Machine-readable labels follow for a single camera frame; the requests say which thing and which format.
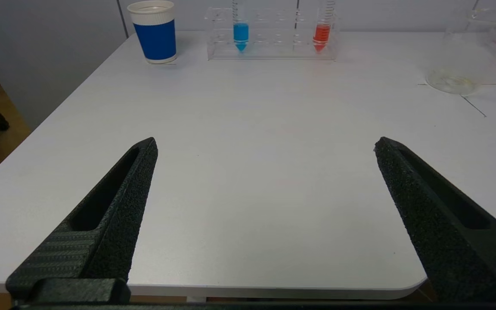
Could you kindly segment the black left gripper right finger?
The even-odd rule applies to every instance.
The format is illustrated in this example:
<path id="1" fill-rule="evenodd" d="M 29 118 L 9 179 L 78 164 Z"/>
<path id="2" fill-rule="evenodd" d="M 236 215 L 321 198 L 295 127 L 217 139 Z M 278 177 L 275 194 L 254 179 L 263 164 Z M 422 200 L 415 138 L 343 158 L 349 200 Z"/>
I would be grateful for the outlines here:
<path id="1" fill-rule="evenodd" d="M 374 151 L 439 300 L 496 302 L 496 218 L 404 144 L 382 137 Z"/>

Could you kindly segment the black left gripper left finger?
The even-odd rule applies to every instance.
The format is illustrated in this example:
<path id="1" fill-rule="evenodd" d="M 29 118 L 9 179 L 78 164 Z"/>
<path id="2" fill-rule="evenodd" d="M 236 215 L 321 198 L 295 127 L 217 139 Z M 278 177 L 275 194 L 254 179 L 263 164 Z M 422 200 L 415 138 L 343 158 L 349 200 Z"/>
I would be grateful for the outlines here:
<path id="1" fill-rule="evenodd" d="M 140 224 L 158 158 L 134 144 L 6 279 L 15 307 L 125 304 Z"/>

